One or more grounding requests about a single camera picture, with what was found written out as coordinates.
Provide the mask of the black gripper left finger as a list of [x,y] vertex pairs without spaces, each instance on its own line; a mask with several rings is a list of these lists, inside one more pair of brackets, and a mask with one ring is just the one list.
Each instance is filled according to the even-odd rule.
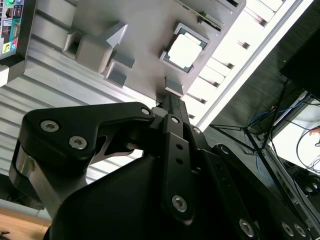
[[37,197],[54,219],[73,193],[150,156],[190,161],[184,126],[172,113],[172,104],[38,109],[23,117],[11,164],[13,182]]

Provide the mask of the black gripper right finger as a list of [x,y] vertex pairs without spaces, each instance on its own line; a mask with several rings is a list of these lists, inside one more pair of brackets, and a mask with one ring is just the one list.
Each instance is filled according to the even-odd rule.
[[220,240],[311,240],[312,234],[294,206],[285,185],[261,151],[258,155],[267,168],[277,197],[225,145],[210,147],[203,132],[190,124],[185,103],[171,98],[171,112],[183,124],[183,136],[190,144],[191,165],[200,169],[200,185],[213,186],[218,201],[211,207],[221,211],[215,235]]

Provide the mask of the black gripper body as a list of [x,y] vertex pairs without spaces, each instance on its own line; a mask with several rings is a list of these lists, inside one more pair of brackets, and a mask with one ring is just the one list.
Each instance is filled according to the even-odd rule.
[[143,157],[74,192],[60,206],[51,240],[239,240],[207,174],[189,158]]

